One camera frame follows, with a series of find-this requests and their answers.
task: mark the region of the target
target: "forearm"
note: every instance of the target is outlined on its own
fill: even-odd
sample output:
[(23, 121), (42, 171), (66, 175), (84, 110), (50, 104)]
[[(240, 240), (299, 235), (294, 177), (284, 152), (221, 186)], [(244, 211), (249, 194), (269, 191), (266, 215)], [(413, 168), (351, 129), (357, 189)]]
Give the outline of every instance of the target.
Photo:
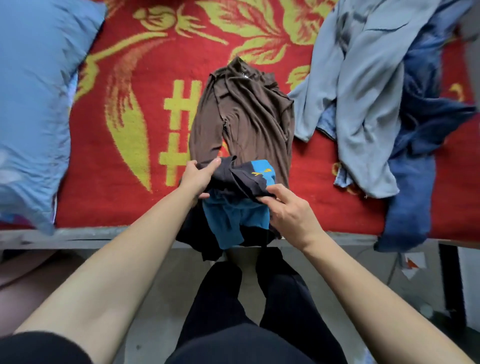
[(110, 362), (193, 198), (180, 187), (159, 201), (93, 254), (17, 332), (52, 331), (78, 343), (95, 363)]
[(326, 233), (309, 244), (304, 253), (334, 291), (379, 363), (473, 363)]

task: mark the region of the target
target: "person's right arm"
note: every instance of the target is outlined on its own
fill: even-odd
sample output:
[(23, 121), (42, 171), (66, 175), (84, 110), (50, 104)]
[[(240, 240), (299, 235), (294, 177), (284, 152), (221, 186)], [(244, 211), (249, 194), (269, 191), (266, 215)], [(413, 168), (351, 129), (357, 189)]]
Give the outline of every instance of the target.
[(349, 256), (321, 228), (307, 201), (281, 184), (261, 197), (271, 223), (333, 290), (381, 364), (473, 364), (447, 336)]

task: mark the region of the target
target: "leg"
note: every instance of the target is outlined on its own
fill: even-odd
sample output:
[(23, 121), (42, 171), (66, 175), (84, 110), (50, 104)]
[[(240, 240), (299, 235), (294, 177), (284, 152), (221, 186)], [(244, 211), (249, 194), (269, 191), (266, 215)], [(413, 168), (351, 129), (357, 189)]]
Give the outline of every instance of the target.
[(240, 283), (241, 270), (235, 264), (219, 262), (210, 268), (185, 319), (177, 348), (232, 326), (254, 324), (238, 300)]
[(257, 261), (265, 297), (260, 327), (273, 331), (317, 363), (347, 364), (343, 350), (313, 303), (302, 277), (278, 248), (265, 248)]

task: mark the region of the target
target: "person's left hand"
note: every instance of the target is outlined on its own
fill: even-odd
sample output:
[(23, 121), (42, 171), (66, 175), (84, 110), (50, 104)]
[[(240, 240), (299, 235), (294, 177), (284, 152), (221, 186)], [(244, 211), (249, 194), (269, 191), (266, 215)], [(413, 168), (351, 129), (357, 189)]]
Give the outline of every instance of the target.
[(210, 179), (212, 178), (213, 172), (218, 168), (221, 163), (220, 158), (215, 158), (210, 162), (208, 166), (202, 168), (201, 170), (197, 169), (197, 161), (191, 160), (187, 162), (187, 167), (183, 173), (180, 187), (186, 187), (190, 189), (195, 196), (198, 198), (209, 198), (210, 194), (203, 193), (203, 190), (207, 187)]

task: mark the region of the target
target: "hand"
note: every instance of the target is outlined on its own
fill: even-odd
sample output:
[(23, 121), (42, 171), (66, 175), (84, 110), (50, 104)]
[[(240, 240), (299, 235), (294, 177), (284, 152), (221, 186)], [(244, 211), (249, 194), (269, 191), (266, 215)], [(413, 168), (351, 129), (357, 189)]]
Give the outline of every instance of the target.
[(324, 231), (315, 217), (309, 203), (282, 184), (267, 186), (273, 197), (257, 199), (270, 209), (270, 223), (297, 249), (304, 249), (316, 242)]
[(208, 166), (199, 170), (196, 160), (187, 162), (187, 167), (181, 178), (180, 187), (188, 188), (198, 198), (209, 198), (210, 194), (203, 193), (207, 187), (213, 172), (218, 168), (221, 163), (220, 158), (212, 160)]

